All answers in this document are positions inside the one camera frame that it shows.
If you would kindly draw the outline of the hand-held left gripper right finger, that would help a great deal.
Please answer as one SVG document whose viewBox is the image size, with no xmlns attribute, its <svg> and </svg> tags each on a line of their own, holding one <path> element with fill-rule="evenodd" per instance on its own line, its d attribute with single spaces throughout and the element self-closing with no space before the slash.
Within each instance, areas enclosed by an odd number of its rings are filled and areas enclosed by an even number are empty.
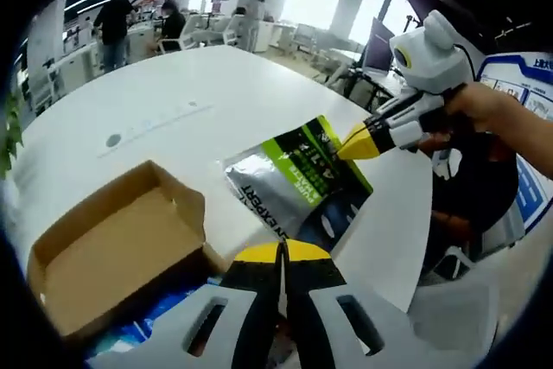
<svg viewBox="0 0 553 369">
<path fill-rule="evenodd" d="M 303 368 L 430 368 L 435 354 L 407 315 L 371 288 L 348 283 L 328 252 L 283 244 L 287 317 Z"/>
</svg>

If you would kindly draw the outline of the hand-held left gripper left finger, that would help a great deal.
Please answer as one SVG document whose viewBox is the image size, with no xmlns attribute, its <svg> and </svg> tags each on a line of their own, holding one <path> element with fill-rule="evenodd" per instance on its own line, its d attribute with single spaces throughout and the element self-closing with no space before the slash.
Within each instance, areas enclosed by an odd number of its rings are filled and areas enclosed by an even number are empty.
<svg viewBox="0 0 553 369">
<path fill-rule="evenodd" d="M 205 284 L 159 316 L 151 336 L 126 352 L 90 358 L 91 368 L 263 368 L 277 325 L 283 247 L 240 252 L 220 284 Z"/>
</svg>

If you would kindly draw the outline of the person's right hand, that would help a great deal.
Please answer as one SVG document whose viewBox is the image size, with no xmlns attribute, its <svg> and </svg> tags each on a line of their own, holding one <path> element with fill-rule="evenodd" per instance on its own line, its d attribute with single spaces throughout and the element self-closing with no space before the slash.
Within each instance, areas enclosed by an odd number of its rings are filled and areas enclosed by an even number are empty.
<svg viewBox="0 0 553 369">
<path fill-rule="evenodd" d="M 418 143 L 418 149 L 432 153 L 446 149 L 453 138 L 475 133 L 494 133 L 493 123 L 504 96 L 479 82 L 464 84 L 446 101 L 445 128 L 430 133 Z"/>
</svg>

